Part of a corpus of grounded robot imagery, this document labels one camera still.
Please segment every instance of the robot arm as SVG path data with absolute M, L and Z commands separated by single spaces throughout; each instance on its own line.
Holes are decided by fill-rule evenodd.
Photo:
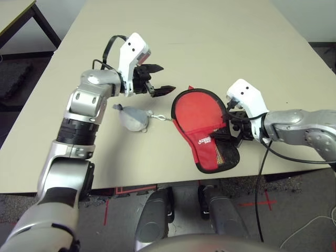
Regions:
M 165 95 L 174 87 L 154 89 L 150 73 L 158 65 L 142 65 L 150 55 L 139 34 L 132 34 L 121 47 L 119 71 L 87 70 L 71 94 L 57 138 L 52 141 L 38 180 L 38 203 L 21 217 L 0 251 L 78 251 L 76 238 L 78 202 L 91 189 L 95 138 L 107 99 L 124 92 Z
M 336 111 L 269 112 L 260 91 L 242 79 L 229 88 L 227 96 L 234 105 L 244 108 L 249 118 L 265 113 L 263 117 L 251 121 L 252 134 L 257 141 L 260 141 L 261 129 L 264 142 L 272 139 L 292 145 L 310 146 L 324 160 L 336 160 Z

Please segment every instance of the cable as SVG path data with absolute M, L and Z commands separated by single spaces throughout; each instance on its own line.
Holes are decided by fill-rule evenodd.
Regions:
M 114 41 L 117 39 L 117 38 L 121 38 L 123 39 L 124 41 L 126 41 L 128 39 L 128 37 L 126 36 L 123 36 L 123 35 L 114 35 L 110 38 L 109 42 L 107 43 L 106 45 L 106 48 L 104 50 L 104 53 L 103 53 L 103 63 L 107 64 L 107 56 L 110 52 L 110 49 L 114 43 Z M 100 70 L 104 70 L 105 69 L 105 65 L 101 64 L 101 68 Z
M 260 142 L 264 147 L 268 148 L 268 146 L 264 142 L 263 138 L 260 138 Z M 298 163 L 305 163 L 305 164 L 333 164 L 333 163 L 336 163 L 336 160 L 333 160 L 333 161 L 311 161 L 311 160 L 294 159 L 292 157 L 281 155 L 280 153 L 274 151 L 273 149 L 269 149 L 269 151 L 271 153 L 273 153 L 274 155 L 282 158 L 282 159 L 286 159 L 286 160 L 293 161 L 293 162 L 298 162 Z
M 303 230 L 304 228 L 306 228 L 307 226 L 309 226 L 309 224 L 311 224 L 312 222 L 314 222 L 315 220 L 319 219 L 319 218 L 326 218 L 326 219 L 330 219 L 332 220 L 332 222 L 334 223 L 335 227 L 336 227 L 336 220 L 333 218 L 333 213 L 336 210 L 336 206 L 333 208 L 333 210 L 331 211 L 331 217 L 327 217 L 327 216 L 317 216 L 314 219 L 312 219 L 311 221 L 309 221 L 307 224 L 305 224 L 303 227 L 299 228 L 297 231 L 295 231 L 293 234 L 291 234 L 290 236 L 287 237 L 286 240 L 283 241 L 283 243 L 281 243 L 279 248 L 282 248 L 286 242 L 288 242 L 288 240 L 290 238 L 292 238 L 294 235 L 296 235 L 297 233 L 299 233 L 301 230 Z
M 256 119 L 259 119 L 263 116 L 265 116 L 267 113 L 263 113 L 263 114 L 260 114 L 260 115 L 257 115 L 256 117 L 250 117 L 250 118 L 243 118 L 243 117 L 238 117 L 232 113 L 230 113 L 230 109 L 233 109 L 239 102 L 232 99 L 231 101 L 229 101 L 227 103 L 227 108 L 225 109 L 225 112 L 231 116 L 232 118 L 236 118 L 236 119 L 239 119 L 240 121 L 253 121 L 253 120 L 256 120 Z
M 108 65 L 108 64 L 106 64 L 106 63 L 104 63 L 104 62 L 101 62 L 99 59 L 94 59 L 93 61 L 92 61 L 92 69 L 94 69 L 95 67 L 95 62 L 98 62 L 98 63 L 101 63 L 101 65 L 102 66 L 104 66 L 104 67 L 106 67 L 107 69 L 109 69 L 109 70 L 115 70 L 113 67 L 111 67 L 110 65 Z
M 263 116 L 265 116 L 267 114 L 267 113 L 262 113 L 260 115 L 257 115 L 256 117 L 243 118 L 243 117 L 237 117 L 237 116 L 235 116 L 234 114 L 230 113 L 228 110 L 226 110 L 226 113 L 230 117 L 239 119 L 240 121 L 253 121 L 253 120 L 259 119 L 259 118 L 261 118 L 261 117 L 263 117 Z
M 267 157 L 268 151 L 270 150 L 271 145 L 272 145 L 272 140 L 269 142 L 269 144 L 267 146 L 267 150 L 266 150 L 265 155 L 264 155 L 264 158 L 262 160 L 262 163 L 261 163 L 261 166 L 260 166 L 260 170 L 259 170 L 259 174 L 257 176 L 256 189 L 255 189 L 255 208 L 256 208 L 257 225 L 258 225 L 260 240 L 261 240 L 262 243 L 264 242 L 264 238 L 263 238 L 263 235 L 262 235 L 263 233 L 261 231 L 260 220 L 259 220 L 258 190 L 259 190 L 259 183 L 260 183 L 260 179 L 261 179 L 261 174 L 262 174 L 262 171 L 264 169 L 266 157 Z

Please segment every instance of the beige tabletop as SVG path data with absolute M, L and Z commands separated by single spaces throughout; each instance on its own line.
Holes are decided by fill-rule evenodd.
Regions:
M 226 91 L 244 78 L 258 88 L 270 110 L 334 109 L 336 76 L 267 0 L 91 0 L 55 52 L 0 151 L 0 193 L 34 192 L 51 141 L 80 74 L 101 59 L 112 35 L 138 32 L 149 44 L 147 63 L 165 69 L 152 84 L 176 86 L 165 97 L 110 98 L 96 139 L 93 188 L 212 179 L 257 174 L 264 147 L 244 142 L 233 169 L 203 174 L 188 143 L 170 121 L 152 119 L 147 133 L 124 129 L 114 103 L 170 116 L 173 99 L 189 85 Z M 119 47 L 108 63 L 117 67 Z M 274 144 L 296 158 L 320 160 L 315 150 Z M 324 167 L 292 163 L 270 154 L 265 173 Z
M 0 0 L 0 36 L 35 2 L 36 0 Z

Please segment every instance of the silver robot arm segment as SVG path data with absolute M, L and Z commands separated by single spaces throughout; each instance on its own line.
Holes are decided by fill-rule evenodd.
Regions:
M 40 175 L 39 201 L 23 214 L 1 252 L 78 250 L 78 202 L 91 189 L 94 171 L 86 159 L 93 155 L 107 99 L 118 94 L 120 86 L 115 70 L 82 74 Z
M 336 111 L 287 110 L 268 112 L 267 135 L 277 142 L 313 147 L 326 161 L 336 160 Z

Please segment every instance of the wall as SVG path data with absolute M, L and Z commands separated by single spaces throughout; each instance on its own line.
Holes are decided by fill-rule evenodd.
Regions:
M 271 0 L 308 42 L 336 42 L 336 0 Z
M 271 1 L 307 41 L 336 41 L 336 0 Z M 63 39 L 85 2 L 86 0 L 39 0 L 37 6 Z M 0 54 L 54 49 L 32 19 L 0 50 Z
M 63 39 L 85 2 L 86 0 L 38 0 L 37 6 L 60 39 Z M 31 19 L 5 44 L 0 54 L 53 50 L 53 44 L 35 20 Z

